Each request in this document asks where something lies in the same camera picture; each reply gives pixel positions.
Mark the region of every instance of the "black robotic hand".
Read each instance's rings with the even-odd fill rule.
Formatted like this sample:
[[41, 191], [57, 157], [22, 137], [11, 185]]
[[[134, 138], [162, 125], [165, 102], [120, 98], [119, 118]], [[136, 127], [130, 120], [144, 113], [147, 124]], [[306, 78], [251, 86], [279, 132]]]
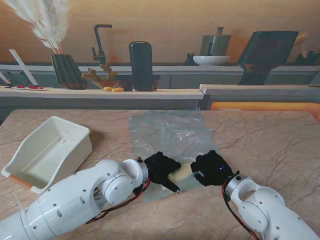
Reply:
[[228, 177], [233, 175], [230, 166], [215, 150], [197, 156], [195, 162], [191, 164], [191, 170], [193, 173], [203, 174], [202, 176], [196, 173], [194, 177], [204, 186], [221, 186]]
[[148, 168], [151, 182], [161, 184], [176, 194], [180, 193], [179, 187], [168, 179], [170, 173], [181, 167], [179, 162], [164, 156], [162, 152], [158, 151], [144, 160], [144, 163]]

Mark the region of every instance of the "white plastic bin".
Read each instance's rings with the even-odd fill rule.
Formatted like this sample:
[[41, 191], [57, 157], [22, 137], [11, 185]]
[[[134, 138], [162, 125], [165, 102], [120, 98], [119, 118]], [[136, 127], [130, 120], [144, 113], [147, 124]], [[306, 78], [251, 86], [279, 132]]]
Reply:
[[1, 173], [41, 194], [72, 175], [92, 152], [90, 130], [52, 116], [28, 135]]

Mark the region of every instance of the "wire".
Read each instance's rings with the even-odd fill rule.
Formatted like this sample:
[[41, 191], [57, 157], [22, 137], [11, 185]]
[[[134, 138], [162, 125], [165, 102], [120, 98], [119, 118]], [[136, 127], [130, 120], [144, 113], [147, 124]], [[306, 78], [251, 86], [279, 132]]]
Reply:
[[137, 198], [139, 198], [143, 193], [144, 191], [149, 187], [150, 185], [150, 176], [148, 177], [148, 180], [146, 181], [146, 184], [145, 186], [142, 188], [141, 192], [137, 195], [137, 196], [134, 196], [133, 198], [130, 198], [129, 200], [127, 201], [124, 201], [123, 203], [120, 203], [119, 205], [117, 206], [114, 206], [114, 207], [111, 207], [111, 208], [108, 208], [106, 210], [103, 210], [99, 213], [99, 215], [95, 216], [94, 218], [92, 218], [91, 220], [87, 221], [85, 224], [91, 224], [91, 223], [94, 223], [102, 218], [104, 218], [108, 213], [110, 213], [111, 211], [114, 211], [114, 210], [117, 210], [117, 209], [120, 209], [126, 205], [128, 205], [129, 203], [133, 202], [134, 200], [136, 200]]
[[234, 216], [234, 218], [240, 223], [240, 225], [249, 233], [251, 234], [255, 240], [259, 240], [259, 238], [257, 237], [256, 233], [254, 231], [252, 231], [249, 227], [247, 227], [247, 225], [235, 214], [235, 212], [231, 209], [227, 199], [226, 199], [226, 195], [225, 195], [225, 190], [226, 190], [226, 185], [227, 183], [229, 183], [229, 181], [225, 181], [224, 184], [221, 187], [222, 190], [222, 197], [223, 200], [225, 202], [226, 207], [229, 209], [229, 211], [231, 212], [231, 214]]

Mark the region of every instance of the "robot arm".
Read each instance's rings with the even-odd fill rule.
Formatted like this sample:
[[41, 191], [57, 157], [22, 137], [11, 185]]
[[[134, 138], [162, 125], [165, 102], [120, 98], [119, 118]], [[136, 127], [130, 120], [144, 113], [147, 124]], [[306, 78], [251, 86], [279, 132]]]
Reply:
[[274, 189], [260, 186], [241, 174], [227, 184], [225, 193], [238, 208], [243, 221], [264, 240], [320, 240], [294, 211], [286, 207]]
[[78, 228], [106, 205], [117, 205], [148, 179], [144, 162], [100, 161], [57, 182], [27, 210], [0, 222], [0, 240], [46, 240]]

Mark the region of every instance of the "clear plastic sheet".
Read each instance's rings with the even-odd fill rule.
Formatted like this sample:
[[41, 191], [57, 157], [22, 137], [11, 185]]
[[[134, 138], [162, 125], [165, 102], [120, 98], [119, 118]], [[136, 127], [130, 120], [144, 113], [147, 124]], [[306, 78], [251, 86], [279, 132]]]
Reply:
[[[180, 163], [195, 161], [198, 155], [217, 150], [212, 143], [212, 129], [197, 110], [147, 111], [129, 118], [132, 154], [146, 159], [158, 151]], [[176, 183], [182, 191], [202, 187], [193, 175]], [[143, 193], [146, 203], [173, 194], [151, 183]]]

